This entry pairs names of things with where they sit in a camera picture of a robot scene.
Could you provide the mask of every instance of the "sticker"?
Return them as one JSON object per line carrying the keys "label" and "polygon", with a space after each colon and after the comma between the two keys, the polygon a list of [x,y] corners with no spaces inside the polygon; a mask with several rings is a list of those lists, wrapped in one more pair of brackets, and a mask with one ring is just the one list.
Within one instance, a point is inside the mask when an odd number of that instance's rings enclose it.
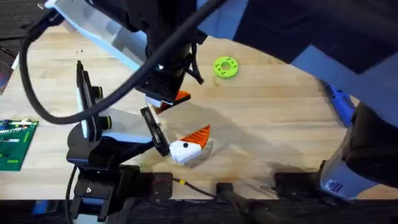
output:
{"label": "sticker", "polygon": [[331,192],[337,193],[339,192],[339,190],[343,187],[343,184],[334,181],[334,180],[329,180],[326,183],[326,189],[330,190]]}

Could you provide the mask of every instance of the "black cable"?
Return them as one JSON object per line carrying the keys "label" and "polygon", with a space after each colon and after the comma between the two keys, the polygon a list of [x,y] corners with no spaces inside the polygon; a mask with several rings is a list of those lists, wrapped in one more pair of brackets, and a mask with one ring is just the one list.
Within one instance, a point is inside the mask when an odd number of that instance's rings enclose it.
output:
{"label": "black cable", "polygon": [[53,124],[72,124],[98,114],[103,110],[109,108],[115,102],[124,97],[129,93],[145,76],[149,74],[158,63],[178,44],[188,32],[192,31],[194,27],[197,27],[202,21],[204,21],[213,11],[219,8],[226,0],[211,0],[208,1],[203,7],[197,10],[192,16],[190,16],[160,47],[155,53],[149,57],[145,63],[137,70],[137,72],[131,75],[118,89],[112,92],[108,97],[101,100],[91,108],[84,110],[80,113],[67,116],[67,117],[56,117],[50,114],[38,101],[37,96],[32,87],[32,83],[29,78],[29,71],[27,68],[27,51],[31,43],[33,43],[40,35],[46,30],[47,27],[37,26],[33,28],[27,35],[24,43],[21,46],[21,52],[19,56],[19,67],[21,70],[22,83],[27,95],[29,102],[35,111],[45,120]]}
{"label": "black cable", "polygon": [[[178,179],[178,178],[173,178],[173,180],[176,181],[177,183],[180,183],[180,181],[181,181],[181,179]],[[186,185],[187,187],[191,188],[192,190],[195,190],[195,191],[197,191],[197,192],[199,192],[199,193],[201,193],[203,195],[209,196],[209,197],[214,198],[214,199],[217,198],[216,195],[213,195],[211,193],[205,192],[204,190],[200,190],[199,188],[195,187],[194,185],[188,183],[187,181],[184,181],[184,185]]]}
{"label": "black cable", "polygon": [[73,182],[73,179],[75,178],[76,170],[77,170],[77,166],[74,165],[72,173],[70,174],[70,177],[69,177],[69,182],[68,182],[68,186],[67,186],[67,192],[65,194],[65,202],[64,202],[64,207],[65,208],[64,209],[65,209],[65,218],[67,219],[67,223],[68,224],[73,224],[72,218],[70,216],[70,203],[69,203],[69,200],[70,200],[70,190],[72,188],[72,182]]}

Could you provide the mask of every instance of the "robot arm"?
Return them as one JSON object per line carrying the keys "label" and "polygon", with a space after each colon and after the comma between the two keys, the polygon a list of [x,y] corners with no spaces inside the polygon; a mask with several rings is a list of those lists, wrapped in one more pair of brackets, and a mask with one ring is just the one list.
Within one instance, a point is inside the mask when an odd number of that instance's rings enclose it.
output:
{"label": "robot arm", "polygon": [[[398,157],[395,150],[398,142],[391,137],[396,136],[398,126],[398,104],[391,103],[398,96],[397,3],[388,0],[377,3],[229,0],[223,3],[216,0],[49,0],[46,6],[56,9],[83,35],[127,66],[145,67],[149,72],[144,76],[142,67],[137,71],[141,71],[144,79],[135,87],[158,105],[162,101],[174,103],[185,73],[203,83],[195,54],[197,44],[201,44],[206,35],[254,47],[354,95],[374,112],[368,107],[359,107],[349,144],[325,162],[317,174],[317,187],[345,200],[354,198],[375,182],[397,187],[396,180],[383,175],[397,169],[394,161]],[[191,15],[197,17],[195,22],[191,22]],[[183,35],[168,49],[167,55],[157,55],[187,21],[198,24],[197,28],[190,27],[180,33]],[[21,54],[21,60],[26,60],[26,55]],[[148,68],[149,62],[156,65],[155,69]],[[21,67],[23,76],[27,73],[26,64],[21,63]],[[57,123],[66,121],[58,119]],[[388,141],[384,141],[384,135],[377,134],[380,130],[388,132]],[[369,164],[373,169],[364,169]],[[350,175],[368,182],[359,187],[344,184],[345,180],[340,178],[347,175],[347,170]]]}

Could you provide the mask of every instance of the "black metal bracket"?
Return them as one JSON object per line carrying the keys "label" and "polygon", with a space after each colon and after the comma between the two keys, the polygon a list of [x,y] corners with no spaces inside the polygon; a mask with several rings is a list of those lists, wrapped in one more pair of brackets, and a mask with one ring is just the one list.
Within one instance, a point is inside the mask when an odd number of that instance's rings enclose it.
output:
{"label": "black metal bracket", "polygon": [[171,173],[141,173],[138,166],[120,166],[106,172],[80,168],[70,209],[72,218],[88,214],[104,222],[109,215],[121,211],[128,198],[169,199],[172,177]]}

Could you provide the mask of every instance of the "white plastic piece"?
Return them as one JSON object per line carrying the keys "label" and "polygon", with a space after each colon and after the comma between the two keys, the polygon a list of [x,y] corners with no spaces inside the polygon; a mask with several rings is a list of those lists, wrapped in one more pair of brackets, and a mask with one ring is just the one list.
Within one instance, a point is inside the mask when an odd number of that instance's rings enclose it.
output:
{"label": "white plastic piece", "polygon": [[110,116],[112,128],[103,130],[102,136],[114,138],[122,142],[147,143],[152,141],[152,135],[141,114],[109,108],[99,114]]}
{"label": "white plastic piece", "polygon": [[170,155],[173,160],[179,164],[184,164],[200,154],[201,147],[196,143],[175,141],[170,145]]}
{"label": "white plastic piece", "polygon": [[[81,101],[80,91],[78,88],[76,89],[76,102],[77,102],[77,112],[78,113],[82,112],[83,111],[83,102]],[[87,138],[87,135],[88,135],[87,121],[86,120],[80,121],[80,124],[81,124],[81,130],[83,131],[83,137]]]}
{"label": "white plastic piece", "polygon": [[130,32],[85,0],[48,0],[45,7],[56,9],[78,32],[131,69],[137,70],[144,63],[144,32]]}
{"label": "white plastic piece", "polygon": [[151,97],[149,97],[147,95],[145,96],[145,102],[147,103],[147,105],[148,104],[154,105],[157,108],[160,108],[160,106],[162,106],[162,101],[155,100],[155,99],[153,99],[153,98],[151,98]]}

